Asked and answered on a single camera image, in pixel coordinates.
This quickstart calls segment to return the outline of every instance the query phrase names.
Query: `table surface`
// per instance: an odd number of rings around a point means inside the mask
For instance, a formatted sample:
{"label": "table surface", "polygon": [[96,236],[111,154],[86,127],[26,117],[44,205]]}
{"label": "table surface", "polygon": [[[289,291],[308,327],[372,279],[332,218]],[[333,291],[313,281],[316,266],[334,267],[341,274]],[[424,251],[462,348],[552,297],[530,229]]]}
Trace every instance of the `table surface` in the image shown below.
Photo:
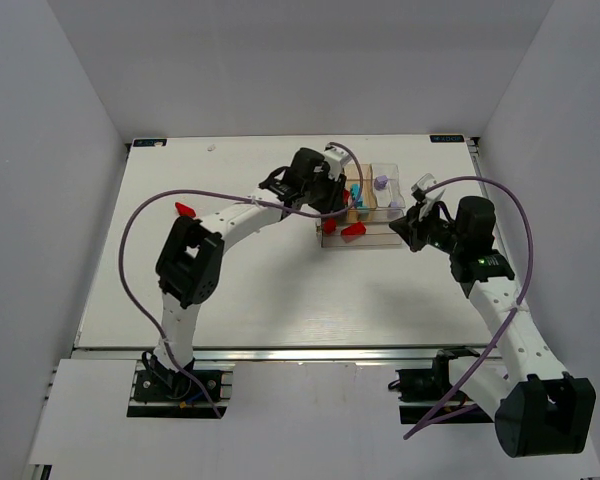
{"label": "table surface", "polygon": [[511,459],[493,424],[440,425],[405,442],[395,367],[236,365],[222,420],[126,418],[136,362],[63,360],[31,452],[50,480],[564,480],[600,475],[580,455]]}
{"label": "table surface", "polygon": [[[248,195],[300,147],[322,150],[339,141],[362,163],[395,163],[407,205],[422,175],[438,180],[475,173],[463,143],[431,143],[427,135],[175,138],[164,147],[131,149],[107,241],[93,281],[77,347],[147,348],[153,326],[124,294],[116,267],[122,229],[132,211],[163,190],[193,188]],[[447,188],[458,200],[480,195],[476,182]],[[137,219],[126,270],[131,289],[156,316],[162,310],[154,266],[171,224],[174,202],[205,215],[228,202],[200,196],[162,199]],[[223,260],[220,284],[200,312],[195,347],[420,346],[485,344],[489,333],[449,271],[446,255],[406,246],[319,246],[315,221],[292,216],[242,241]]]}

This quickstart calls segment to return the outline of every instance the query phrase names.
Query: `red block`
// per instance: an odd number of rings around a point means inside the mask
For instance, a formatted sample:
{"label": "red block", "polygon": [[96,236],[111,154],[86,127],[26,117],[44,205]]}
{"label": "red block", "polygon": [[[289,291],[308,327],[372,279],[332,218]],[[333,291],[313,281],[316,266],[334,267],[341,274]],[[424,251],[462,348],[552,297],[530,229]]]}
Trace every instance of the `red block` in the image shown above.
{"label": "red block", "polygon": [[184,203],[176,202],[176,210],[178,211],[178,215],[181,217],[196,217],[196,211]]}
{"label": "red block", "polygon": [[331,235],[336,231],[336,219],[330,218],[322,224],[322,233],[325,235]]}
{"label": "red block", "polygon": [[367,227],[362,222],[354,223],[340,232],[340,235],[364,235],[367,233]]}

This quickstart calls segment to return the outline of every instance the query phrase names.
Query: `gray wall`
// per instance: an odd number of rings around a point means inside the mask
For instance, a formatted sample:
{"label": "gray wall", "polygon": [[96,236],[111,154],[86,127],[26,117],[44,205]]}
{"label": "gray wall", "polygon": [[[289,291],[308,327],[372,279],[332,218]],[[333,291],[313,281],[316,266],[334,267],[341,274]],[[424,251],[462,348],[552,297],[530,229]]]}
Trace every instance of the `gray wall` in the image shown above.
{"label": "gray wall", "polygon": [[551,0],[50,0],[125,140],[482,133]]}
{"label": "gray wall", "polygon": [[[484,173],[505,181],[531,216],[535,320],[573,373],[597,389],[600,457],[600,1],[551,7],[482,142]],[[522,226],[501,205],[522,265]]]}
{"label": "gray wall", "polygon": [[125,152],[44,0],[0,0],[0,480],[69,353]]}

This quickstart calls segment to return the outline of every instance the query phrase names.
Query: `clear plastic container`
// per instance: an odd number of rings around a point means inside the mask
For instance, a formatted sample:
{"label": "clear plastic container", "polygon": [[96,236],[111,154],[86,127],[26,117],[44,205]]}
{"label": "clear plastic container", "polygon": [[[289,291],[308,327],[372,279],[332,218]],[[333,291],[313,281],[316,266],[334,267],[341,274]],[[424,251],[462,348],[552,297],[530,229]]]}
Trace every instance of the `clear plastic container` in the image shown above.
{"label": "clear plastic container", "polygon": [[[400,245],[402,239],[389,228],[389,222],[404,215],[405,201],[400,192],[398,166],[391,163],[363,164],[362,205],[336,219],[336,229],[323,231],[325,220],[318,221],[317,233],[322,247],[366,247]],[[355,165],[345,167],[346,188],[351,191],[359,182]],[[364,235],[341,235],[342,230],[362,222]]]}

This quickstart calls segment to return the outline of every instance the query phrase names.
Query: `robotic arm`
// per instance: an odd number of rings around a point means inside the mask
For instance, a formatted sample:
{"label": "robotic arm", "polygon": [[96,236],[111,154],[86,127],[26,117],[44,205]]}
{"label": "robotic arm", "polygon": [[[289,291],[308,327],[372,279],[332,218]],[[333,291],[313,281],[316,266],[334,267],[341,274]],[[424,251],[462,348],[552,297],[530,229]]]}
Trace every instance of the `robotic arm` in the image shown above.
{"label": "robotic arm", "polygon": [[[453,278],[495,335],[514,306],[517,284],[506,258],[493,248],[494,206],[483,197],[464,197],[452,219],[441,201],[443,189],[425,193],[435,183],[430,174],[420,179],[412,188],[416,205],[389,226],[413,252],[431,245],[449,255]],[[526,304],[497,346],[507,376],[482,364],[461,390],[494,421],[504,451],[511,457],[580,453],[595,403],[589,380],[573,378],[553,355]],[[436,392],[434,400],[441,398],[476,356],[468,348],[439,352],[419,385]]]}
{"label": "robotic arm", "polygon": [[[237,203],[200,219],[181,216],[171,232],[156,265],[162,290],[162,327],[174,358],[185,370],[193,369],[193,334],[198,313],[215,291],[222,257],[240,240],[268,225],[284,220],[288,211],[308,204],[320,213],[342,210],[350,157],[328,147],[323,153],[301,148],[291,165],[273,172],[251,194],[252,203]],[[165,339],[160,339],[145,368],[157,377],[173,398],[187,394],[190,382],[171,362]]]}

